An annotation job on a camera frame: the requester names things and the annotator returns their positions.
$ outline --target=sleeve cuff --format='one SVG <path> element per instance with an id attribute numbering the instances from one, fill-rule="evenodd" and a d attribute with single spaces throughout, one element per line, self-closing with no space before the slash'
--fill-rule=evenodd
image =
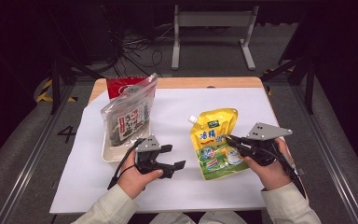
<path id="1" fill-rule="evenodd" d="M 114 223 L 128 223 L 139 205 L 123 189 L 114 185 L 98 200 L 103 212 Z"/>
<path id="2" fill-rule="evenodd" d="M 310 207 L 293 182 L 280 189 L 261 191 L 261 195 L 272 217 L 296 216 Z"/>

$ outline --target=person's leg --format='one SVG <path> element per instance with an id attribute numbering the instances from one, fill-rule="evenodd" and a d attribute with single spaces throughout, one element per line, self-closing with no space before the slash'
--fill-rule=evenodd
<path id="1" fill-rule="evenodd" d="M 206 212 L 199 224 L 246 224 L 246 222 L 233 211 Z"/>
<path id="2" fill-rule="evenodd" d="M 196 224 L 183 213 L 159 213 L 150 224 Z"/>

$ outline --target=person's arm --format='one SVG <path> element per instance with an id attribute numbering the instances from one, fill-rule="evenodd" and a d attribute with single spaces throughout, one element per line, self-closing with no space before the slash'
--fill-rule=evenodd
<path id="1" fill-rule="evenodd" d="M 282 139 L 276 139 L 280 152 L 289 160 L 293 158 Z M 260 166 L 249 157 L 245 158 L 249 167 L 260 177 L 264 189 L 261 195 L 274 223 L 321 223 L 310 208 L 309 201 L 303 197 L 278 161 L 268 166 Z"/>
<path id="2" fill-rule="evenodd" d="M 86 214 L 74 223 L 128 223 L 138 209 L 138 204 L 133 199 L 145 189 L 147 184 L 162 175 L 162 170 L 142 175 L 134 164 L 135 153 L 132 152 L 123 163 L 122 173 L 117 184 L 108 190 Z"/>

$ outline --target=green logo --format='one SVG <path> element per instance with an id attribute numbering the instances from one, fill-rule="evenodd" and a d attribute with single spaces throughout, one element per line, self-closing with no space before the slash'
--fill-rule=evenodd
<path id="1" fill-rule="evenodd" d="M 215 127 L 219 127 L 219 120 L 213 120 L 213 121 L 209 121 L 208 122 L 208 127 L 209 128 L 215 128 Z"/>

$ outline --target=human hand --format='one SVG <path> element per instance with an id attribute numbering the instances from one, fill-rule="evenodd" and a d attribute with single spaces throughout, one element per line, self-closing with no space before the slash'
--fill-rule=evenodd
<path id="1" fill-rule="evenodd" d="M 121 167 L 120 178 L 117 182 L 124 192 L 126 192 L 132 199 L 136 198 L 145 189 L 147 184 L 163 175 L 162 170 L 155 170 L 142 175 L 134 165 L 135 152 L 133 151 L 124 161 Z"/>
<path id="2" fill-rule="evenodd" d="M 286 155 L 290 161 L 293 161 L 293 158 L 288 153 L 286 143 L 280 138 L 275 139 L 275 142 L 278 144 L 280 152 Z M 292 182 L 278 161 L 268 166 L 261 166 L 250 157 L 245 157 L 245 161 L 258 175 L 266 190 L 279 189 Z"/>

